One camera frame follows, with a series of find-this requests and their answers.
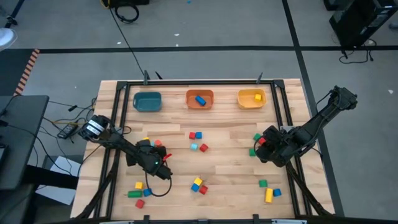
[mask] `block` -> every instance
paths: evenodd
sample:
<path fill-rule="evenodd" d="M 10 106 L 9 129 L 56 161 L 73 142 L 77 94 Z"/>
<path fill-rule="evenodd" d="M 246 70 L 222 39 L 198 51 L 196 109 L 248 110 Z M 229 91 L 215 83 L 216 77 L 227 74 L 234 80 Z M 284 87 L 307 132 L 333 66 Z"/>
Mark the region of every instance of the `block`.
<path fill-rule="evenodd" d="M 137 181 L 136 182 L 136 189 L 142 190 L 144 188 L 144 183 Z"/>
<path fill-rule="evenodd" d="M 192 150 L 197 150 L 198 149 L 198 144 L 192 143 L 191 149 Z"/>
<path fill-rule="evenodd" d="M 145 196 L 145 197 L 148 197 L 148 196 L 150 196 L 150 195 L 152 195 L 152 190 L 151 190 L 151 189 L 145 189 L 145 190 L 144 190 L 144 196 Z"/>
<path fill-rule="evenodd" d="M 197 132 L 197 134 L 196 134 L 196 138 L 197 139 L 201 139 L 201 132 L 199 131 L 199 132 Z"/>
<path fill-rule="evenodd" d="M 249 156 L 256 156 L 256 152 L 254 152 L 254 149 L 249 149 Z"/>
<path fill-rule="evenodd" d="M 261 138 L 261 134 L 256 133 L 253 137 L 253 140 L 257 141 L 257 139 Z"/>
<path fill-rule="evenodd" d="M 162 146 L 162 142 L 160 140 L 155 141 L 155 146 Z"/>
<path fill-rule="evenodd" d="M 190 139 L 195 139 L 196 133 L 189 133 L 189 138 Z"/>
<path fill-rule="evenodd" d="M 193 190 L 194 192 L 198 192 L 199 186 L 196 184 L 192 184 L 191 190 Z"/>
<path fill-rule="evenodd" d="M 193 181 L 193 183 L 195 183 L 197 186 L 200 186 L 201 183 L 202 183 L 202 180 L 201 180 L 201 178 L 197 177 L 197 178 Z"/>
<path fill-rule="evenodd" d="M 208 189 L 208 187 L 202 185 L 202 186 L 200 187 L 199 192 L 200 192 L 201 194 L 205 195 L 206 192 L 207 192 L 207 189 Z"/>
<path fill-rule="evenodd" d="M 274 197 L 278 197 L 281 195 L 282 195 L 282 192 L 280 191 L 280 189 L 274 189 Z"/>
<path fill-rule="evenodd" d="M 274 196 L 272 189 L 266 190 L 266 203 L 272 203 L 272 197 Z"/>
<path fill-rule="evenodd" d="M 199 149 L 200 149 L 202 152 L 205 152 L 208 148 L 209 148 L 209 147 L 208 147 L 206 144 L 202 144 L 202 145 L 200 146 Z"/>
<path fill-rule="evenodd" d="M 143 208 L 144 204 L 145 204 L 145 202 L 144 202 L 143 200 L 139 199 L 139 200 L 136 202 L 136 207 L 137 207 L 137 208 Z"/>
<path fill-rule="evenodd" d="M 261 95 L 260 95 L 260 94 L 256 94 L 256 95 L 254 96 L 254 101 L 260 102 L 260 101 L 261 101 Z"/>
<path fill-rule="evenodd" d="M 259 186 L 260 187 L 268 187 L 267 180 L 259 180 Z"/>
<path fill-rule="evenodd" d="M 127 193 L 127 197 L 132 198 L 132 197 L 142 197 L 142 191 L 141 190 L 132 190 Z"/>
<path fill-rule="evenodd" d="M 206 101 L 200 96 L 195 97 L 195 100 L 202 106 L 206 105 Z"/>
<path fill-rule="evenodd" d="M 260 145 L 264 144 L 265 142 L 266 142 L 266 140 L 265 140 L 264 138 L 260 138 L 260 139 L 259 139 L 259 144 L 260 144 Z"/>

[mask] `gray floor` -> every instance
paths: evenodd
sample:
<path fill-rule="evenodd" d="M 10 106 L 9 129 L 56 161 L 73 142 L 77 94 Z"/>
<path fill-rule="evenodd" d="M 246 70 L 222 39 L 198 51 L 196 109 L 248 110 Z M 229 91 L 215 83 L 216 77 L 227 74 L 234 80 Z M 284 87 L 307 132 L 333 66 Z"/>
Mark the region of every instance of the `gray floor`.
<path fill-rule="evenodd" d="M 289 0 L 289 5 L 300 45 L 336 45 L 328 23 L 331 13 L 322 0 Z M 132 47 L 292 45 L 279 0 L 192 0 L 191 4 L 154 0 L 139 9 L 136 24 L 121 24 Z M 126 47 L 109 12 L 97 1 L 25 1 L 17 19 L 19 39 L 14 48 Z M 392 21 L 398 21 L 398 14 Z M 373 39 L 379 45 L 398 45 L 398 34 L 387 25 Z M 398 165 L 394 162 L 398 52 L 376 51 L 374 62 L 353 65 L 339 63 L 339 52 L 303 52 L 303 56 L 316 100 L 334 85 L 359 95 L 355 110 L 341 113 L 325 128 L 346 216 L 398 220 Z M 350 60 L 364 56 L 356 52 Z M 301 78 L 294 52 L 152 52 L 137 53 L 137 57 L 150 74 L 158 71 L 169 79 L 256 78 L 261 72 L 263 78 Z M 54 101 L 86 106 L 101 80 L 141 77 L 129 53 L 41 54 L 24 94 L 49 95 Z M 46 112 L 50 119 L 74 115 L 59 105 L 49 105 Z M 49 124 L 44 126 L 55 132 Z M 51 155 L 62 154 L 54 139 L 40 138 Z M 75 140 L 75 144 L 60 141 L 61 147 L 69 155 L 82 155 L 85 142 Z M 68 210 L 61 213 L 67 217 Z M 44 217 L 39 215 L 38 222 Z"/>

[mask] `black metal frame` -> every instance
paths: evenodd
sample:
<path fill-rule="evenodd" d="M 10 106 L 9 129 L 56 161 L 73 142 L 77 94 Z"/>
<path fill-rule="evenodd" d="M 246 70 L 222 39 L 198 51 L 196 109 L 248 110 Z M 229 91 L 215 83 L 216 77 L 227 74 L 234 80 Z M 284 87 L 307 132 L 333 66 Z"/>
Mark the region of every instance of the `black metal frame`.
<path fill-rule="evenodd" d="M 257 80 L 148 80 L 148 85 L 250 85 L 250 84 L 256 84 Z M 120 120 L 120 127 L 124 127 L 124 124 L 126 122 L 126 111 L 127 111 L 127 106 L 129 102 L 129 93 L 130 93 L 130 88 L 131 86 L 134 85 L 142 85 L 143 82 L 140 81 L 134 81 L 134 82 L 126 82 L 126 81 L 120 81 L 116 85 L 116 92 L 115 92 L 115 97 L 114 97 L 114 103 L 113 103 L 113 110 L 112 110 L 112 115 L 111 115 L 111 121 L 116 122 L 116 115 L 117 115 L 117 110 L 119 106 L 119 99 L 120 99 L 120 94 L 122 90 L 124 89 L 124 100 L 123 100 L 123 107 L 122 107 L 122 114 L 121 114 L 121 120 Z M 292 117 L 290 114 L 289 110 L 289 103 L 287 101 L 287 95 L 286 95 L 286 90 L 285 90 L 285 85 L 283 80 L 261 80 L 260 83 L 261 85 L 270 85 L 271 87 L 271 93 L 272 93 L 272 99 L 274 102 L 274 108 L 275 108 L 275 114 L 277 118 L 277 124 L 278 127 L 280 128 L 283 125 L 282 121 L 282 115 L 280 112 L 280 106 L 279 106 L 279 101 L 277 97 L 277 88 L 280 89 L 280 94 L 282 95 L 282 102 L 284 105 L 284 110 L 286 113 L 286 118 L 287 118 L 287 125 L 292 126 Z M 102 165 L 102 170 L 101 170 L 101 176 L 99 178 L 99 186 L 101 186 L 104 183 L 104 179 L 107 174 L 108 170 L 108 164 L 109 164 L 109 156 L 110 156 L 110 149 L 107 149 L 104 154 L 104 160 L 103 160 L 103 165 Z M 114 192 L 116 188 L 116 178 L 117 178 L 117 173 L 118 173 L 118 165 L 119 165 L 119 160 L 120 160 L 120 150 L 116 150 L 115 156 L 114 156 L 114 163 L 116 163 L 116 170 L 115 173 L 116 175 L 113 177 L 111 183 L 110 183 L 110 188 L 109 188 L 109 197 L 107 201 L 107 207 L 106 207 L 106 216 L 108 220 L 111 219 L 112 216 L 112 209 L 113 209 L 113 200 L 114 200 Z M 305 181 L 304 175 L 303 175 L 303 168 L 301 164 L 301 160 L 299 157 L 295 157 L 295 163 L 296 163 L 296 169 L 298 171 L 298 175 L 302 181 Z M 294 210 L 294 215 L 295 217 L 301 216 L 300 209 L 299 209 L 299 203 L 298 203 L 298 198 L 297 198 L 297 191 L 295 189 L 295 184 L 293 178 L 287 173 L 288 177 L 288 182 L 289 182 L 289 188 L 290 188 L 290 196 L 292 197 L 292 205 L 293 205 L 293 210 Z M 311 212 L 311 206 L 306 198 L 306 196 L 303 195 L 304 199 L 304 205 L 305 205 L 305 213 L 306 215 L 312 215 Z M 94 218 L 99 218 L 100 217 L 100 211 L 101 211 L 101 204 L 102 200 L 99 200 L 99 203 L 95 207 L 95 212 L 94 212 Z M 223 222 L 228 222 L 228 223 L 253 223 L 253 221 L 258 221 L 258 223 L 270 223 L 270 219 L 262 219 L 260 220 L 258 218 L 258 215 L 253 215 L 253 219 L 250 220 L 217 220 L 218 223 L 223 223 Z M 179 223 L 187 222 L 198 222 L 198 220 L 179 220 Z"/>

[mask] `wooden tabletop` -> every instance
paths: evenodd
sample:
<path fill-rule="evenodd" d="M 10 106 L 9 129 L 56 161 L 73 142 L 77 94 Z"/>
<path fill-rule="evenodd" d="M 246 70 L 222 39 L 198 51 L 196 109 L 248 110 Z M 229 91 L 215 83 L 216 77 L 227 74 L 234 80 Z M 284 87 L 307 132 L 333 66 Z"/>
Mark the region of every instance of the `wooden tabletop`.
<path fill-rule="evenodd" d="M 303 88 L 299 79 L 286 79 L 285 89 L 294 125 L 302 125 L 310 118 Z M 99 88 L 95 114 L 111 117 L 117 81 L 102 81 Z M 267 104 L 256 110 L 238 108 L 237 92 L 246 88 L 262 88 L 266 91 Z M 185 93 L 191 89 L 211 89 L 215 103 L 211 110 L 189 110 Z M 162 94 L 162 110 L 156 113 L 140 113 L 132 107 L 134 94 L 140 91 L 159 91 Z M 280 91 L 277 91 L 284 125 L 287 125 Z M 118 117 L 121 117 L 123 92 L 119 101 Z M 144 208 L 135 207 L 136 198 L 127 198 L 127 192 L 135 190 L 136 181 L 145 182 L 139 166 L 128 167 L 122 152 L 114 197 L 112 220 L 181 219 L 243 219 L 259 214 L 260 218 L 294 217 L 285 168 L 273 163 L 263 164 L 256 157 L 249 157 L 255 133 L 262 133 L 270 125 L 277 126 L 270 85 L 177 85 L 132 86 L 126 115 L 126 126 L 132 133 L 125 138 L 133 144 L 144 137 L 160 139 L 167 152 L 169 167 L 174 173 L 173 186 L 164 197 L 143 197 Z M 201 131 L 203 139 L 191 140 L 189 132 Z M 191 143 L 209 146 L 206 152 L 190 149 Z M 88 143 L 85 157 L 97 147 Z M 78 215 L 97 191 L 104 150 L 98 149 L 81 168 L 71 217 Z M 329 211 L 333 205 L 326 183 L 320 156 L 311 150 L 302 158 L 305 180 L 318 201 Z M 193 192 L 190 187 L 196 177 L 208 187 L 206 195 Z M 258 181 L 266 179 L 270 188 L 279 188 L 281 197 L 273 203 L 264 203 L 265 188 Z M 149 177 L 155 194 L 164 193 L 168 180 Z M 298 190 L 300 211 L 304 214 L 303 200 Z M 108 193 L 103 197 L 101 214 L 104 215 Z"/>

